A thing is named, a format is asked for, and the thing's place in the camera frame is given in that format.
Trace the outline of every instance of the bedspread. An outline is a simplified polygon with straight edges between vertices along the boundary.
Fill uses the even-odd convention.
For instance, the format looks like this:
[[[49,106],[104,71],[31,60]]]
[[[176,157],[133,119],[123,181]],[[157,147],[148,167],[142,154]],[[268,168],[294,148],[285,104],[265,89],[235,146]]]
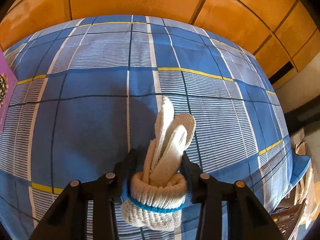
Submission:
[[[277,96],[254,56],[214,33],[168,19],[114,15],[38,31],[4,52],[18,84],[0,133],[0,220],[15,240],[73,179],[95,180],[130,148],[144,159],[161,96],[190,113],[189,159],[218,180],[243,180],[267,211],[286,193],[292,151]],[[194,239],[186,200],[174,232],[127,225],[120,239]],[[226,216],[223,216],[226,238]],[[92,238],[92,202],[88,211]]]

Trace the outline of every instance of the striped fabric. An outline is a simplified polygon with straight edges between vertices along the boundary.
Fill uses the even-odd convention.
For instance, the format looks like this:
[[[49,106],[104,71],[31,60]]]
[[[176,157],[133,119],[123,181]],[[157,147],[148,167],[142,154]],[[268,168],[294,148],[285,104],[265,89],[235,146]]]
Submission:
[[[169,19],[111,15],[38,31],[4,55],[18,84],[0,134],[0,221],[15,240],[29,238],[71,180],[112,171],[131,147],[143,158],[162,95],[175,115],[195,117],[187,154],[203,172],[243,180],[269,212],[292,187],[279,101],[254,56],[223,37]],[[294,172],[296,181],[302,174]],[[92,239],[92,201],[88,207]],[[191,240],[198,217],[186,199],[180,228],[152,231],[126,224],[116,205],[120,239]],[[223,232],[226,239],[226,223]]]

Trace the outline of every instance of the white stripe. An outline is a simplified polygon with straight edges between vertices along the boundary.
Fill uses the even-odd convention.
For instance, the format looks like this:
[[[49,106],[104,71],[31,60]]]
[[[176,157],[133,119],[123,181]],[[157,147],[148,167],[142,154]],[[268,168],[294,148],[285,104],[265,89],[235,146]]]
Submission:
[[[259,168],[259,169],[261,168],[261,162],[260,162],[259,156],[258,156],[258,168]]]
[[[194,28],[194,30],[196,31],[196,33],[198,33],[198,31],[196,30],[196,28],[193,26],[193,25],[191,25],[193,28]],[[198,33],[199,34],[199,33]]]
[[[284,156],[286,155],[286,152],[285,152],[285,144],[284,144],[284,141],[282,142],[282,144],[283,144],[283,149],[284,149]],[[288,175],[287,175],[287,168],[288,168],[288,163],[287,163],[287,157],[285,156],[284,157],[284,160],[285,160],[285,166],[284,166],[284,168],[285,168],[285,184],[286,184],[286,190],[284,191],[284,192],[287,192],[287,190],[288,190],[288,186],[289,186],[289,182],[288,182]]]
[[[234,105],[234,101],[233,101],[233,100],[231,100],[231,103],[232,103],[233,109],[234,109],[235,114],[236,114],[236,117],[237,117],[239,129],[240,129],[240,134],[241,134],[242,141],[243,141],[243,145],[244,145],[245,154],[246,154],[246,157],[248,158],[247,145],[246,145],[246,143],[245,143],[245,141],[244,141],[244,136],[243,136],[243,134],[242,134],[242,127],[240,126],[238,113],[237,113],[237,110],[236,110],[236,108],[235,108],[235,105]]]
[[[70,59],[69,65],[68,65],[68,67],[67,67],[67,70],[70,68],[70,65],[71,65],[71,63],[72,63],[72,60],[73,60],[73,58],[75,57],[75,54],[77,53],[77,51],[78,51],[78,49],[79,49],[79,47],[80,47],[80,45],[81,45],[84,37],[85,37],[86,34],[88,33],[88,30],[89,30],[89,29],[90,29],[90,27],[87,29],[87,31],[85,32],[85,34],[83,34],[79,45],[76,47],[76,50],[75,50],[75,52],[73,53],[73,55],[72,55],[72,57],[71,57],[71,59]]]
[[[128,152],[130,151],[130,115],[129,115],[129,70],[127,70],[127,140],[128,140]]]
[[[207,32],[206,32],[205,30],[203,30],[203,31],[204,31],[204,33],[207,35],[207,37],[210,39],[210,36],[207,34]],[[227,66],[227,69],[229,70],[229,73],[230,73],[230,75],[231,75],[231,78],[234,79],[235,77],[233,76],[233,74],[232,74],[232,72],[231,72],[231,70],[230,70],[230,68],[229,68],[229,66],[228,66],[228,63],[226,62],[226,59],[224,58],[221,50],[213,43],[212,39],[210,39],[210,42],[211,42],[212,45],[217,49],[217,51],[220,53],[221,58],[223,59],[224,63],[225,63],[226,66]]]
[[[276,119],[277,119],[277,123],[281,132],[281,137],[284,138],[285,136],[287,136],[288,133],[288,129],[287,129],[287,125],[285,123],[285,119],[284,119],[284,114],[282,111],[281,106],[272,106],[273,111],[275,113]]]
[[[156,93],[161,93],[161,87],[160,87],[160,82],[159,82],[159,75],[157,70],[152,71],[153,74],[153,83],[155,86],[155,92]],[[161,104],[162,104],[162,95],[156,95],[156,100],[157,100],[157,108],[158,112],[161,110]]]
[[[28,180],[31,181],[31,148],[32,148],[32,138],[33,138],[33,131],[35,128],[35,123],[36,123],[36,117],[38,114],[38,109],[39,109],[40,104],[36,104],[32,120],[31,120],[31,126],[30,126],[30,131],[29,131],[29,140],[28,140],[28,155],[27,155],[27,174],[28,174]]]
[[[32,40],[34,40],[34,39],[36,39],[36,38],[38,38],[38,37],[39,37],[39,35],[40,35],[43,31],[44,31],[44,30],[37,31],[36,33],[34,33],[34,34],[30,37],[30,39],[28,40],[28,42],[29,42],[29,41],[32,41]]]
[[[41,89],[40,89],[40,91],[39,91],[39,95],[38,95],[38,99],[37,99],[38,102],[41,101],[41,98],[42,98],[44,89],[45,89],[45,87],[47,86],[47,83],[48,83],[48,78],[45,78],[45,79],[43,80],[42,87],[41,87]]]
[[[239,87],[239,84],[237,82],[234,82],[235,83],[235,86],[239,92],[239,95],[240,95],[240,98],[243,99],[243,96],[242,96],[242,93],[241,93],[241,90],[240,90],[240,87]]]
[[[84,18],[79,19],[78,22],[76,23],[76,25],[75,25],[74,27],[79,26],[83,20],[84,20]],[[75,21],[76,21],[76,20],[69,21],[69,22],[67,23],[67,25],[64,27],[64,29],[67,28],[67,26],[68,26],[70,23],[75,22]]]
[[[153,36],[151,33],[151,26],[150,24],[147,24],[147,30],[148,30],[148,37],[149,37],[149,46],[150,46],[150,59],[151,59],[151,66],[157,67],[156,63],[156,54],[155,54],[155,46],[153,44]]]
[[[264,179],[264,175],[263,175],[262,169],[259,169],[259,171],[260,171],[260,175],[261,175],[261,178],[262,178],[262,186],[263,186],[263,206],[265,207],[265,206],[266,206],[266,195],[267,195],[267,192],[266,192],[266,180]]]
[[[132,32],[130,66],[133,67],[152,67],[150,55],[149,34],[145,32]]]
[[[167,34],[168,34],[168,36],[169,36],[169,39],[170,39],[170,45],[171,45],[172,50],[173,50],[173,53],[174,53],[174,55],[175,55],[175,57],[176,57],[176,60],[177,60],[178,66],[179,66],[179,67],[181,67],[181,66],[180,66],[180,63],[179,63],[179,60],[178,60],[178,57],[177,57],[177,54],[176,54],[176,50],[174,49],[174,47],[173,47],[173,45],[172,45],[171,36],[170,36],[170,34],[169,34],[168,30],[167,30],[167,27],[164,27],[164,28],[165,28],[165,30],[166,30],[166,32],[167,32]]]
[[[174,240],[181,240],[181,226],[174,229]]]
[[[17,129],[16,129],[16,133],[15,133],[15,137],[14,137],[14,145],[13,145],[13,174],[15,175],[16,172],[15,172],[15,157],[16,157],[16,144],[17,144],[17,133],[18,133],[18,129],[19,129],[19,123],[20,123],[20,120],[21,120],[21,112],[22,112],[22,108],[23,106],[21,107],[20,109],[20,113],[19,113],[19,117],[18,117],[18,124],[17,124]]]
[[[29,190],[29,199],[30,199],[30,204],[31,204],[31,210],[32,210],[32,217],[36,217],[36,208],[35,208],[35,203],[33,201],[33,193],[32,193],[32,187],[28,187]],[[38,222],[33,219],[33,225],[36,228],[38,225]]]
[[[272,105],[271,105],[271,104],[268,104],[268,107],[269,107],[269,110],[270,110],[271,115],[272,115],[272,112],[273,112],[273,113],[275,114],[275,117],[276,117],[276,113],[275,113],[275,111],[273,110],[273,108],[272,108],[272,110],[271,110]],[[271,119],[272,119],[273,125],[275,126],[275,130],[276,130],[276,133],[277,133],[277,137],[278,137],[278,138],[282,138],[281,134],[278,134],[278,131],[277,131],[277,129],[276,129],[275,121],[273,120],[272,117],[271,117]]]
[[[3,56],[7,55],[8,49],[10,49],[10,48],[7,48],[7,49],[3,52]]]
[[[81,19],[81,20],[76,24],[76,27],[79,26],[79,24],[82,22],[82,20],[83,20],[83,19]],[[58,58],[60,52],[62,51],[63,47],[65,46],[65,44],[67,43],[67,41],[69,40],[69,38],[73,35],[73,33],[75,32],[75,30],[77,29],[76,27],[72,29],[71,33],[68,35],[68,37],[65,39],[65,41],[61,44],[60,49],[57,51],[56,55],[54,56],[54,58],[53,58],[53,60],[52,60],[52,62],[51,62],[51,64],[50,64],[50,67],[49,67],[49,69],[48,69],[48,74],[50,74],[50,73],[52,72],[52,69],[53,69],[53,67],[54,67],[54,64],[55,64],[56,61],[57,61],[57,58]]]
[[[26,45],[26,43],[23,43],[18,48],[16,48],[15,50],[11,51],[7,55],[5,55],[5,59],[7,61],[7,64],[9,65],[9,67],[12,66],[13,62],[15,61],[15,59],[17,58],[19,53],[22,51],[22,49],[25,47],[25,45]]]
[[[248,111],[247,111],[247,108],[245,107],[245,103],[243,101],[243,106],[244,106],[244,111],[245,111],[245,114],[247,116],[247,119],[248,119],[248,122],[249,122],[249,125],[250,125],[250,130],[251,130],[251,133],[252,133],[252,137],[253,137],[253,141],[254,141],[254,146],[255,146],[255,149],[256,149],[256,152],[258,153],[259,152],[259,149],[258,149],[258,143],[257,143],[257,139],[256,139],[256,135],[254,133],[254,130],[253,130],[253,127],[252,127],[252,123],[251,123],[251,120],[250,120],[250,116],[248,114]]]
[[[20,60],[19,60],[19,62],[16,64],[16,66],[14,67],[14,69],[12,70],[12,71],[15,71],[15,69],[17,68],[17,66],[19,65],[19,63],[21,62],[21,60],[22,60],[22,58],[23,58],[23,56],[24,56],[24,54],[27,52],[27,49],[24,51],[24,53],[22,54],[22,56],[21,56],[21,58],[20,58]]]

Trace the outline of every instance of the glove finger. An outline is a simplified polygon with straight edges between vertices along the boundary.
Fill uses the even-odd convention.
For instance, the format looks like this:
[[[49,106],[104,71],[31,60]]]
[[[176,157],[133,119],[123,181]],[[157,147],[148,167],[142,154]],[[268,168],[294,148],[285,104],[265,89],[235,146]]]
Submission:
[[[167,132],[165,134],[165,138],[162,144],[162,149],[163,149],[162,152],[164,152],[165,148],[167,147],[173,131],[177,128],[178,125],[181,125],[181,124],[187,130],[187,141],[186,141],[184,150],[186,150],[190,146],[196,130],[196,119],[191,114],[178,114],[173,119],[169,128],[167,129]]]
[[[184,147],[186,145],[187,130],[179,125],[172,133],[169,143],[156,168],[151,171],[150,185],[165,187],[172,176],[177,173]]]
[[[173,121],[174,116],[174,108],[169,100],[169,98],[163,96],[162,97],[162,108],[158,113],[156,124],[155,124],[155,133],[156,133],[156,148],[153,155],[153,160],[151,163],[151,170],[153,171],[161,158],[161,149],[163,145],[163,141],[165,138],[165,134],[167,132],[168,127]]]
[[[155,152],[155,148],[156,148],[156,139],[150,141],[148,152],[144,160],[142,181],[146,184],[149,184],[150,168],[151,168],[151,163],[153,159],[153,154]]]

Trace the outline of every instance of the screw head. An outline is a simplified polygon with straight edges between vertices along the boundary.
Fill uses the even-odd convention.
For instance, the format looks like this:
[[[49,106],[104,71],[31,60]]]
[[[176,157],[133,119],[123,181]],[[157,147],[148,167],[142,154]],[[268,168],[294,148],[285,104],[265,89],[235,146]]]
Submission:
[[[245,186],[245,183],[244,183],[243,181],[241,181],[241,180],[238,180],[238,181],[236,182],[236,186],[237,186],[237,187],[244,187],[244,186]]]
[[[113,179],[115,176],[116,176],[116,175],[115,175],[113,172],[108,172],[108,173],[106,174],[106,178],[107,178],[107,179]]]
[[[78,186],[78,185],[79,185],[79,181],[76,180],[76,179],[74,179],[73,181],[70,182],[70,186],[71,186],[71,187],[76,187],[76,186]]]
[[[209,179],[210,175],[208,173],[201,173],[200,178],[201,179]]]

